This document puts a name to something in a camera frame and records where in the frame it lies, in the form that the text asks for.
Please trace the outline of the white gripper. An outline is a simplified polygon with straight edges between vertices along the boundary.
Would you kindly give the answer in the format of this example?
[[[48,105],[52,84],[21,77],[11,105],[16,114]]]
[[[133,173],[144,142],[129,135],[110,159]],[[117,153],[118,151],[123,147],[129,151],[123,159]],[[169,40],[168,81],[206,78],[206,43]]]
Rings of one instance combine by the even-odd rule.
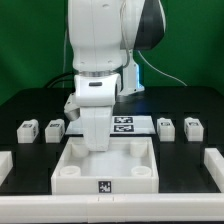
[[[112,112],[112,106],[78,106],[75,94],[70,94],[64,105],[68,120],[80,124],[89,151],[108,150]]]

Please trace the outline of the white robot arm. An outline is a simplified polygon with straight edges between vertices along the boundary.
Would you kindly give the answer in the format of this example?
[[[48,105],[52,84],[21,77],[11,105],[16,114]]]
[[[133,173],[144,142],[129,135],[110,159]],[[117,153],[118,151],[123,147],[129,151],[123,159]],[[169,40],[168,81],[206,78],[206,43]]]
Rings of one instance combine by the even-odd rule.
[[[64,112],[80,119],[90,151],[109,147],[113,107],[133,74],[123,70],[132,50],[150,50],[164,37],[160,0],[68,0],[75,92]]]

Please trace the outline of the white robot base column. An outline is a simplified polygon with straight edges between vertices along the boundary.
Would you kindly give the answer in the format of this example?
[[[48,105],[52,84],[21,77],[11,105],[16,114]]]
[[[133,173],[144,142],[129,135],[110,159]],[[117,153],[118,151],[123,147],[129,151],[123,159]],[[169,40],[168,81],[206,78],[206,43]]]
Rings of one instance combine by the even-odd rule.
[[[133,58],[133,51],[130,50],[129,54],[126,54],[125,50],[121,51],[122,59],[124,62],[127,61],[127,56],[130,56],[129,64],[123,69],[122,81],[123,89],[119,93],[119,97],[128,97],[129,95],[143,92],[145,88],[140,84],[140,70],[139,65]]]

